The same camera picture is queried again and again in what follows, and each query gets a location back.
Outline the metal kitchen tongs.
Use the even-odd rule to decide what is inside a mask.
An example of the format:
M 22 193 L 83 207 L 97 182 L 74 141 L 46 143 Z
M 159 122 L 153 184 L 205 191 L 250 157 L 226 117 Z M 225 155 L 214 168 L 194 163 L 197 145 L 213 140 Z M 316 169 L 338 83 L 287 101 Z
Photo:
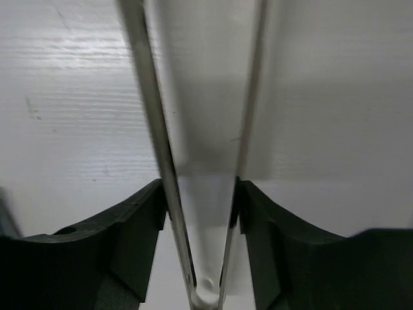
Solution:
M 239 219 L 239 207 L 233 202 L 230 210 L 223 263 L 219 278 L 219 298 L 213 304 L 207 304 L 200 299 L 196 292 L 196 272 L 181 203 L 170 138 L 166 126 L 154 55 L 150 45 L 145 3 L 144 1 L 118 1 L 117 4 L 130 44 L 132 61 L 137 83 L 141 91 L 141 100 L 145 110 L 152 147 L 156 156 L 157 167 L 168 204 L 168 213 L 172 222 L 172 231 L 188 295 L 189 306 L 191 309 L 222 309 L 227 297 L 227 278 L 232 260 L 234 233 Z M 267 8 L 268 1 L 258 2 L 254 49 L 236 159 L 236 178 L 241 177 L 247 165 L 250 135 L 254 113 L 257 107 Z

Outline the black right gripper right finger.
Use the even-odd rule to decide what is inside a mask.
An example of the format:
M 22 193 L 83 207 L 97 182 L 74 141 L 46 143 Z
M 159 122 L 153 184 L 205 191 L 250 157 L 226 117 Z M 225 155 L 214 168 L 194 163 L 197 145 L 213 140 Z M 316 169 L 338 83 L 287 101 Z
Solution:
M 237 183 L 257 309 L 411 309 L 412 231 L 323 230 Z

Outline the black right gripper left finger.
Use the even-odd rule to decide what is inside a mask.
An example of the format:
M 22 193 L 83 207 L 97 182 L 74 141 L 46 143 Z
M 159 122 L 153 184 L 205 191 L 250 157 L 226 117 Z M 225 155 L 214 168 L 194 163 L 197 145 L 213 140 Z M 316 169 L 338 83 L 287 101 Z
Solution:
M 166 200 L 161 180 L 54 234 L 1 236 L 2 309 L 137 309 Z

